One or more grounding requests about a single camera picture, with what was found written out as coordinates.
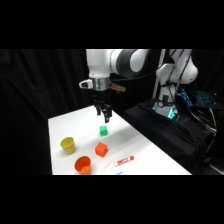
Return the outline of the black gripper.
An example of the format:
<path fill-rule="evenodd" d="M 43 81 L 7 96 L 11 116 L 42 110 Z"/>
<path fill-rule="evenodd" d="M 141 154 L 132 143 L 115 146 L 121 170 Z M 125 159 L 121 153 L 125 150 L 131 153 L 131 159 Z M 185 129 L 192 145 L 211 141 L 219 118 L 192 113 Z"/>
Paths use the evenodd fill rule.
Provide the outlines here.
<path fill-rule="evenodd" d="M 109 91 L 96 91 L 93 90 L 93 99 L 94 99 L 94 106 L 97 111 L 97 116 L 101 115 L 101 104 L 103 105 L 103 114 L 105 118 L 105 122 L 108 123 L 110 118 L 112 117 L 112 107 L 107 105 L 109 103 Z"/>

